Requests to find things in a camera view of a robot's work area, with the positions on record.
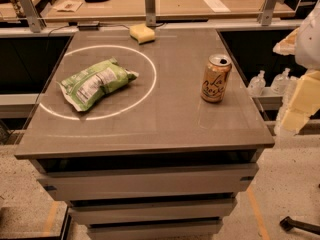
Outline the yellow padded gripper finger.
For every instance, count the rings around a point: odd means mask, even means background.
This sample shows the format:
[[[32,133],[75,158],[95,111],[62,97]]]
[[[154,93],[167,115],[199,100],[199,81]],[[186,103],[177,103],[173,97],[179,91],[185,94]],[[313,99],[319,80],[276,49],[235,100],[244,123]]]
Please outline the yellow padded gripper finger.
[[[281,120],[281,126],[298,133],[320,109],[320,71],[307,71],[297,80],[293,96]]]
[[[298,29],[293,30],[273,47],[273,52],[280,55],[294,55],[297,33]]]

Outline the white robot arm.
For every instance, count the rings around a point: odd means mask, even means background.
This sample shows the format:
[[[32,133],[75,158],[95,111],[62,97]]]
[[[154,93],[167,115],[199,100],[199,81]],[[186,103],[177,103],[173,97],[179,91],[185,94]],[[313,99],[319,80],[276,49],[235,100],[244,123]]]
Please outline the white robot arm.
[[[319,3],[297,29],[274,46],[273,52],[293,55],[295,62],[307,69],[300,78],[291,80],[286,88],[274,129],[278,136],[295,135],[320,110]]]

